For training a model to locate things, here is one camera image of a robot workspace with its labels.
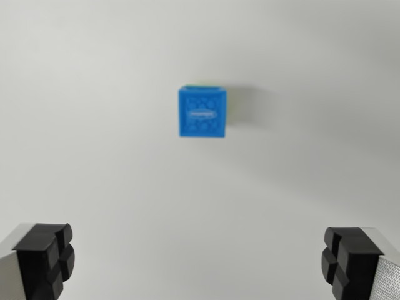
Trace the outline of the black-padded silver gripper left finger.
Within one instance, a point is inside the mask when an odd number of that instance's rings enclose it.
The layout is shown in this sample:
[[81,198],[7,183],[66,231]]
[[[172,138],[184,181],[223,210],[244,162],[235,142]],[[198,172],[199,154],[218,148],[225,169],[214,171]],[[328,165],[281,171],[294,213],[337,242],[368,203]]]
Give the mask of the black-padded silver gripper left finger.
[[73,273],[70,224],[22,223],[1,241],[1,299],[59,299]]

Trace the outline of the black-padded silver gripper right finger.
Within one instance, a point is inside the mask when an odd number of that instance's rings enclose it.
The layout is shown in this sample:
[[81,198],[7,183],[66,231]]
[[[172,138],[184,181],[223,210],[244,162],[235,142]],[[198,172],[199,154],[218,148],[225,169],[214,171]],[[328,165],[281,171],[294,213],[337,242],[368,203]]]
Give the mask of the black-padded silver gripper right finger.
[[371,227],[329,227],[321,256],[338,300],[399,299],[399,250]]

